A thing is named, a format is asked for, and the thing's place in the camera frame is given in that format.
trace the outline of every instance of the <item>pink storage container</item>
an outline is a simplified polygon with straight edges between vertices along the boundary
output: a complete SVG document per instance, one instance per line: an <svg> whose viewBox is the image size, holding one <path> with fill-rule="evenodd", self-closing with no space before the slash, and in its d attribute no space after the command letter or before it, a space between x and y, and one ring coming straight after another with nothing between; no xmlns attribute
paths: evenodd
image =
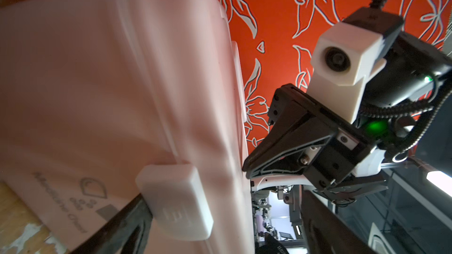
<svg viewBox="0 0 452 254"><path fill-rule="evenodd" d="M192 163L214 226L148 253L253 253L243 81L217 0L28 0L0 9L0 177L70 250Z"/></svg>

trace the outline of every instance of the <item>green led light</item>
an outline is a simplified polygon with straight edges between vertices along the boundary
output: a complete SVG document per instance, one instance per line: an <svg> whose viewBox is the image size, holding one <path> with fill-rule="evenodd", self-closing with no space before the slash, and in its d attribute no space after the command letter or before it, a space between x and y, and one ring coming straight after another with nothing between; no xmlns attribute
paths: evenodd
<svg viewBox="0 0 452 254"><path fill-rule="evenodd" d="M366 133L371 136L378 136L388 129L388 123L386 120L373 121L366 127Z"/></svg>

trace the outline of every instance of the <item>red patterned wall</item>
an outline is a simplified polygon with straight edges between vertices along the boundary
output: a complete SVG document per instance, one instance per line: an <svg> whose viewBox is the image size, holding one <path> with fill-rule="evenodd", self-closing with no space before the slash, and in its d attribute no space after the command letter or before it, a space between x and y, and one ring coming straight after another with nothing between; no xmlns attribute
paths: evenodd
<svg viewBox="0 0 452 254"><path fill-rule="evenodd" d="M306 89L310 55L330 26L371 0L220 0L237 41L245 83L251 151L267 135L267 111L276 88ZM385 11L404 16L405 31L441 48L451 0L389 0Z"/></svg>

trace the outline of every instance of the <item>black bracket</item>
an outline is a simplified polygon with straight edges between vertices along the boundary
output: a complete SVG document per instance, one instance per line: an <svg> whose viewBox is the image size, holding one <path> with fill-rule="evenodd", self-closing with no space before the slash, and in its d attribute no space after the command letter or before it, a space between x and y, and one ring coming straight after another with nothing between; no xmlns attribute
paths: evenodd
<svg viewBox="0 0 452 254"><path fill-rule="evenodd" d="M276 89L268 117L272 130L243 164L249 179L305 175L323 191L344 180L376 147L374 139L293 84ZM302 156L309 147L318 147L319 152L306 165Z"/></svg>
<svg viewBox="0 0 452 254"><path fill-rule="evenodd" d="M71 254L143 254L152 214L141 194Z"/></svg>
<svg viewBox="0 0 452 254"><path fill-rule="evenodd" d="M350 199L356 200L358 197L388 189L383 173L362 178L348 177L334 188L313 192L338 206L347 206L351 202Z"/></svg>

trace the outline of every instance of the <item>white plastic bracket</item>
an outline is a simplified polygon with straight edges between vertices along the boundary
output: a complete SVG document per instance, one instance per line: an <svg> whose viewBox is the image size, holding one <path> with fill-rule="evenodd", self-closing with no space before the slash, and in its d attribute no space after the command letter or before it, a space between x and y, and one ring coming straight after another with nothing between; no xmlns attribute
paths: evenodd
<svg viewBox="0 0 452 254"><path fill-rule="evenodd" d="M163 233L185 241L209 238L213 218L195 166L149 165L135 182Z"/></svg>
<svg viewBox="0 0 452 254"><path fill-rule="evenodd" d="M263 175L253 178L254 186L251 191L258 191L272 186L284 186L293 184L313 185L303 175Z"/></svg>
<svg viewBox="0 0 452 254"><path fill-rule="evenodd" d="M385 59L376 61L383 49L383 35L347 23L339 22L319 37L311 64L314 73L307 93L353 123L367 82L386 65ZM326 52L336 47L347 54L350 67L333 71L325 61Z"/></svg>
<svg viewBox="0 0 452 254"><path fill-rule="evenodd" d="M381 162L385 158L385 152L385 150L376 148L355 166L352 174L357 178L376 175L381 171Z"/></svg>

